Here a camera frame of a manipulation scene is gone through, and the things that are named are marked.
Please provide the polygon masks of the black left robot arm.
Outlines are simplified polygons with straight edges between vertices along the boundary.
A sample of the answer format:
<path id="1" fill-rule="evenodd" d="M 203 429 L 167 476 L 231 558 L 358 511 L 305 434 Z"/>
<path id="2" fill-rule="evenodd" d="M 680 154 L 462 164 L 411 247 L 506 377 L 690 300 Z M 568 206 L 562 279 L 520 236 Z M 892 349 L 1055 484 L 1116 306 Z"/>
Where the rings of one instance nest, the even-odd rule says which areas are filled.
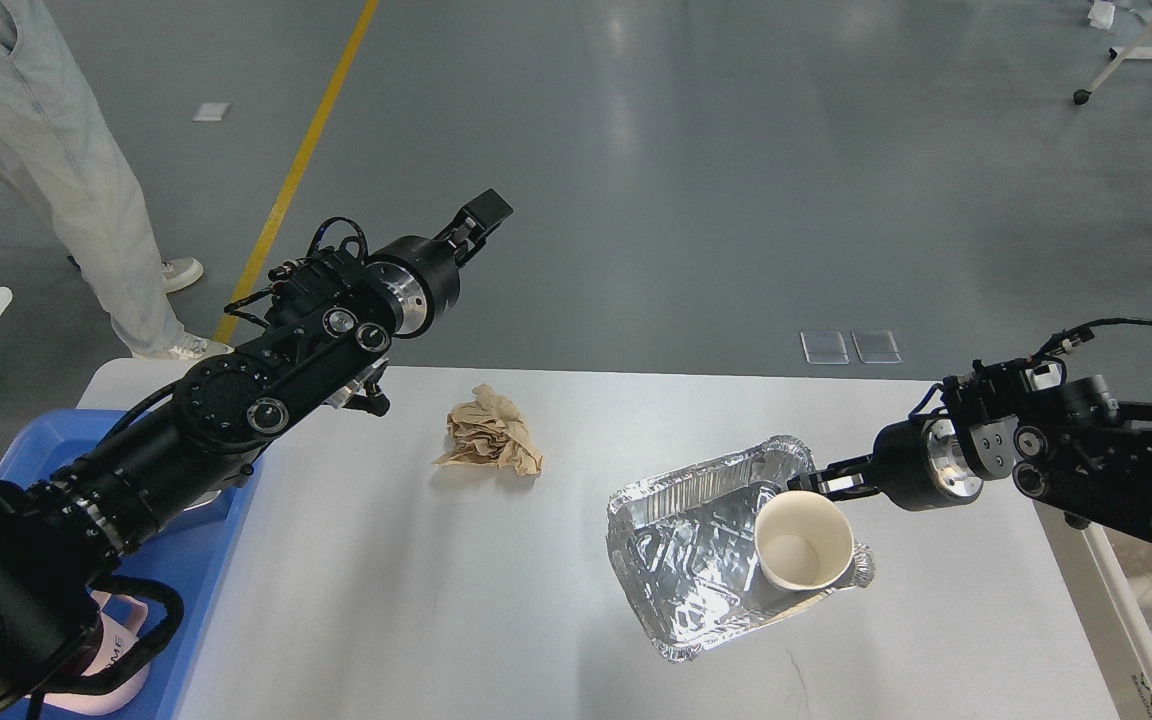
<path id="1" fill-rule="evenodd" d="M 381 416 L 379 381 L 396 340 L 456 304 L 460 270 L 511 215 L 494 190 L 442 232 L 370 251 L 316 232 L 270 272 L 262 336 L 206 357 L 143 397 L 88 454 L 26 488 L 0 480 L 0 712 L 46 694 L 109 694 L 172 642 L 182 597 L 118 573 L 211 488 L 251 473 L 317 407 Z"/>

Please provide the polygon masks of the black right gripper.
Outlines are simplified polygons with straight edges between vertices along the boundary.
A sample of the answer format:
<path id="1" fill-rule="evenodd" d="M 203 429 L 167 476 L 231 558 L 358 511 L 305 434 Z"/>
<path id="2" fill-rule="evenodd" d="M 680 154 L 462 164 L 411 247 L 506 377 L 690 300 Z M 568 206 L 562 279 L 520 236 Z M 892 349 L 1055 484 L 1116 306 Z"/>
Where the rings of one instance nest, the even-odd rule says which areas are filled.
<path id="1" fill-rule="evenodd" d="M 873 455 L 832 462 L 823 469 L 801 462 L 785 491 L 812 492 L 831 502 L 886 495 L 908 511 L 973 503 L 984 482 L 968 465 L 947 418 L 900 420 L 876 437 Z M 872 465 L 873 482 L 864 473 Z"/>

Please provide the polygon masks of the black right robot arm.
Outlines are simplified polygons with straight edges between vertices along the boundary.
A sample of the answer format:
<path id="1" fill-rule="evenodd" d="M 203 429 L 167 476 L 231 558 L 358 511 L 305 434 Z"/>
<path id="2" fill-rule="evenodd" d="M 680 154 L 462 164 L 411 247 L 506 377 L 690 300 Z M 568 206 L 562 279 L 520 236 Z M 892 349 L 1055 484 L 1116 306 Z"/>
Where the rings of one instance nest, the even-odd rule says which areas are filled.
<path id="1" fill-rule="evenodd" d="M 881 495 L 908 511 L 972 503 L 990 480 L 1058 509 L 1078 530 L 1098 524 L 1152 544 L 1152 404 L 1111 395 L 1101 376 L 1073 381 L 1066 356 L 1111 325 L 1111 316 L 1053 333 L 1032 354 L 973 361 L 934 382 L 902 420 L 859 457 L 797 473 L 790 491 L 833 502 Z"/>

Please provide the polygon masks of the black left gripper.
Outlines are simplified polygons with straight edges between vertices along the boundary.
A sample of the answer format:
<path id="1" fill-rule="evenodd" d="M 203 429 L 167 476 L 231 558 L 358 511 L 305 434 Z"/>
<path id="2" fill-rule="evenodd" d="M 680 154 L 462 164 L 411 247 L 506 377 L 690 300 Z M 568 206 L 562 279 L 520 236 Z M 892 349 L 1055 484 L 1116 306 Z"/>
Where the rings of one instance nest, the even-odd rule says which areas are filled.
<path id="1" fill-rule="evenodd" d="M 370 256 L 367 268 L 397 300 L 397 338 L 419 338 L 456 306 L 460 266 L 473 259 L 513 213 L 515 209 L 488 188 L 468 200 L 435 238 L 408 234 Z"/>

